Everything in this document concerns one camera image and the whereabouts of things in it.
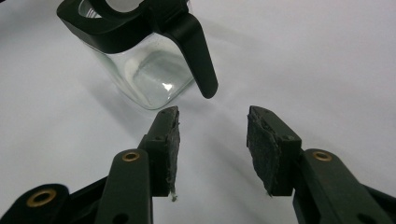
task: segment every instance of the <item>brass insert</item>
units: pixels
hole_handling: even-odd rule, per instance
[[[139,159],[139,157],[140,157],[139,153],[128,152],[128,153],[123,154],[122,160],[123,161],[136,161],[137,159]]]
[[[39,207],[52,201],[55,196],[55,189],[42,189],[30,196],[26,202],[26,205],[29,207]]]
[[[314,153],[315,159],[319,161],[331,161],[332,160],[332,155],[330,155],[328,152],[324,151],[315,151]]]

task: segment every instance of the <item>white table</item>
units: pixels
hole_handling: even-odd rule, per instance
[[[71,192],[137,147],[157,111],[121,97],[57,18],[60,0],[0,4],[0,214],[26,190]],[[338,155],[365,185],[396,196],[396,4],[200,0],[219,79],[178,105],[178,201],[154,199],[155,223],[296,223],[291,198],[266,195],[246,147],[248,108],[276,112],[303,148]]]

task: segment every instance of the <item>mounting hole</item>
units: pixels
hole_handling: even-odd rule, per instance
[[[136,152],[127,152],[122,156],[123,161],[136,161],[139,159],[140,155]]]
[[[367,215],[364,215],[362,213],[358,214],[358,219],[361,223],[365,223],[365,224],[376,224],[376,221]]]
[[[128,215],[121,213],[121,214],[114,216],[113,223],[114,224],[124,224],[124,223],[128,222],[128,219],[129,219]]]
[[[42,189],[30,196],[26,202],[26,205],[29,207],[39,207],[51,202],[55,196],[55,189]]]
[[[323,151],[315,151],[314,157],[315,157],[315,159],[317,159],[319,161],[331,161],[332,160],[332,155],[330,155],[328,152],[323,152]]]

